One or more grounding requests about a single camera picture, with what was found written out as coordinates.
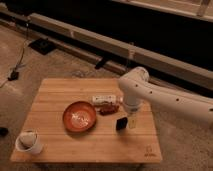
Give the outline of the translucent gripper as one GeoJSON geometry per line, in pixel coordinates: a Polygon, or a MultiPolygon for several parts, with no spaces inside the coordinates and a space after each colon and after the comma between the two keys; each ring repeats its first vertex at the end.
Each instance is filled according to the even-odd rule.
{"type": "Polygon", "coordinates": [[[141,104],[136,104],[136,105],[130,105],[127,103],[123,104],[124,110],[127,113],[128,126],[130,129],[133,129],[136,127],[137,113],[140,110],[140,106],[141,104]]]}

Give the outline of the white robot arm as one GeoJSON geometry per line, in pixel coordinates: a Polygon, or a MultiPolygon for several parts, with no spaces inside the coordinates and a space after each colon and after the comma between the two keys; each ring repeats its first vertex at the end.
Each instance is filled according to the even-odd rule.
{"type": "Polygon", "coordinates": [[[213,128],[213,99],[184,91],[154,85],[149,73],[136,67],[118,79],[123,92],[123,107],[128,114],[137,113],[143,100],[179,111],[187,119],[202,126],[213,128]]]}

